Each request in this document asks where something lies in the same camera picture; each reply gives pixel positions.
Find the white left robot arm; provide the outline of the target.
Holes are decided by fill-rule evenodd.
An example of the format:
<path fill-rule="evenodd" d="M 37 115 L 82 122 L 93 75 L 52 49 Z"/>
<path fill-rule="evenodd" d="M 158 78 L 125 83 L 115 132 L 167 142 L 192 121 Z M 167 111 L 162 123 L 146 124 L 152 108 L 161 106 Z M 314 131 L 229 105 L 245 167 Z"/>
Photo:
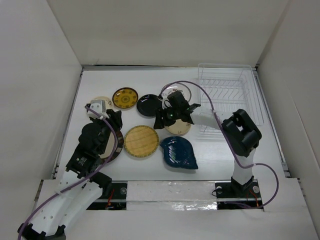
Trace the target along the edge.
<path fill-rule="evenodd" d="M 19 240 L 65 240 L 83 212 L 111 194 L 112 179 L 100 170 L 121 149 L 122 112 L 108 109 L 102 115 L 88 106 L 86 110 L 92 115 L 91 123 L 82 128 L 54 195 L 19 227 Z"/>

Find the white plate with red characters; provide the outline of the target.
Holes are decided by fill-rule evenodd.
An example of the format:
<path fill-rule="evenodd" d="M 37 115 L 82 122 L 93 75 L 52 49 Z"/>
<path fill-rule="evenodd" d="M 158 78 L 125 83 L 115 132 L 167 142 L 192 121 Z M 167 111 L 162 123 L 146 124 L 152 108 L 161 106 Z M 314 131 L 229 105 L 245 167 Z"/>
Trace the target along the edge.
<path fill-rule="evenodd" d="M 180 92 L 188 102 L 192 98 L 192 92 L 191 92 L 190 88 L 183 83 L 175 83 L 171 86 L 167 86 L 163 90 L 161 97 L 163 99 L 166 99 L 173 92 Z"/>

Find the round bamboo woven plate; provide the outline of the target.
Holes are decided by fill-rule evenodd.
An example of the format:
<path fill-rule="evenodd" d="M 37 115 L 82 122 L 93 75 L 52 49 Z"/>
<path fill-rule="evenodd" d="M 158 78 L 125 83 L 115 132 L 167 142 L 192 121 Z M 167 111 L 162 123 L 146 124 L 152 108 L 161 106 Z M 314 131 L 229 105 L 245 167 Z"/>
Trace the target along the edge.
<path fill-rule="evenodd" d="M 157 132 L 147 125 L 132 127 L 124 137 L 125 150 L 136 158 L 151 156 L 157 150 L 159 143 Z"/>

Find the yellow brown patterned plate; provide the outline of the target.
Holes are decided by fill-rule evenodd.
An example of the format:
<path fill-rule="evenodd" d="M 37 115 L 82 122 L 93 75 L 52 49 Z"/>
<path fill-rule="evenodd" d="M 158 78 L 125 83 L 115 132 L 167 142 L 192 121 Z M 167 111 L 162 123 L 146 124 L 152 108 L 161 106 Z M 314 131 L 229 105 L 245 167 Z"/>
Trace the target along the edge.
<path fill-rule="evenodd" d="M 116 90 L 112 96 L 113 104 L 120 109 L 133 107 L 139 99 L 138 92 L 131 87 L 122 87 Z"/>

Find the glossy black round plate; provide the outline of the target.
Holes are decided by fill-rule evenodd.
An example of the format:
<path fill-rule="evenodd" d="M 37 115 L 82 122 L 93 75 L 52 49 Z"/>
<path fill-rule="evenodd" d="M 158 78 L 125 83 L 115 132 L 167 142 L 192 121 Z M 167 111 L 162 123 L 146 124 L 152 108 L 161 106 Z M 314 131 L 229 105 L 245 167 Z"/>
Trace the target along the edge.
<path fill-rule="evenodd" d="M 162 107 L 162 101 L 155 94 L 146 94 L 136 104 L 138 112 L 145 117 L 155 117 L 156 110 Z"/>

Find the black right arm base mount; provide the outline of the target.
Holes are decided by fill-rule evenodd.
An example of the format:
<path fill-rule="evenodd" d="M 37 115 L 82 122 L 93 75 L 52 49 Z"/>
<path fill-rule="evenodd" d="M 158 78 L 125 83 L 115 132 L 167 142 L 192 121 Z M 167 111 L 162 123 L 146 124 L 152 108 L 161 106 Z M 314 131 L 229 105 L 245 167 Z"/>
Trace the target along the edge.
<path fill-rule="evenodd" d="M 234 190 L 230 181 L 219 181 L 214 185 L 215 189 L 211 192 L 211 195 L 216 197 L 218 210 L 256 208 L 263 204 L 257 181 L 254 181 L 243 192 Z"/>

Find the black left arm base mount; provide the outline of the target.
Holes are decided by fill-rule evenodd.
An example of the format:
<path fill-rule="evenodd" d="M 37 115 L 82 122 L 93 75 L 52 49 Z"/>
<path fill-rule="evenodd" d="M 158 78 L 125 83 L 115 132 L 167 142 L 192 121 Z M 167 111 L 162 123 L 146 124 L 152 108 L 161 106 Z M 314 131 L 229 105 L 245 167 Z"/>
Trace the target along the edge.
<path fill-rule="evenodd" d="M 96 199 L 87 210 L 91 211 L 121 211 L 127 209 L 127 181 L 113 181 L 109 190 L 104 190 L 102 196 Z"/>

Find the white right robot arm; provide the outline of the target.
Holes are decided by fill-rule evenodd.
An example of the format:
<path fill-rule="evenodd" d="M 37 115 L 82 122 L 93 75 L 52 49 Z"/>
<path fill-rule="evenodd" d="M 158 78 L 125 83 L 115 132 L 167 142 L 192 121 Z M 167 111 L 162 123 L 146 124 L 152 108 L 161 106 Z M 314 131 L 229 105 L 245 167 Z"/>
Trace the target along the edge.
<path fill-rule="evenodd" d="M 177 120 L 192 125 L 220 130 L 234 157 L 234 170 L 230 190 L 237 197 L 249 191 L 254 181 L 253 166 L 256 148 L 262 134 L 248 113 L 243 109 L 235 112 L 216 111 L 198 103 L 189 104 L 180 92 L 167 97 L 169 106 L 155 110 L 154 129 L 172 126 Z"/>

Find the cream plate with floral marks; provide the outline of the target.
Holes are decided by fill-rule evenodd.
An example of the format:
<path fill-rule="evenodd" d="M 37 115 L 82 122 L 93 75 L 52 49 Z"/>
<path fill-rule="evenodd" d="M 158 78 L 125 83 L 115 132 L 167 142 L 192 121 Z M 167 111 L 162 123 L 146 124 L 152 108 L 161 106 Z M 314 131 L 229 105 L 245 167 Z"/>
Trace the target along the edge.
<path fill-rule="evenodd" d="M 177 119 L 173 125 L 166 126 L 165 129 L 172 135 L 182 136 L 189 132 L 191 126 L 190 123 Z"/>

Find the dark blue leaf-shaped plate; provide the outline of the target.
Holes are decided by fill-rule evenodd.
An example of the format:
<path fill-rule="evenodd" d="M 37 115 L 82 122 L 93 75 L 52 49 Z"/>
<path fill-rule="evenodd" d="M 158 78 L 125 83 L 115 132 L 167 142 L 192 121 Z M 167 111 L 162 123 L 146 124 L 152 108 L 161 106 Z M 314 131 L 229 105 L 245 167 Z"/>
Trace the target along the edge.
<path fill-rule="evenodd" d="M 163 152 L 164 162 L 171 168 L 198 170 L 192 144 L 184 137 L 170 136 L 159 144 Z"/>

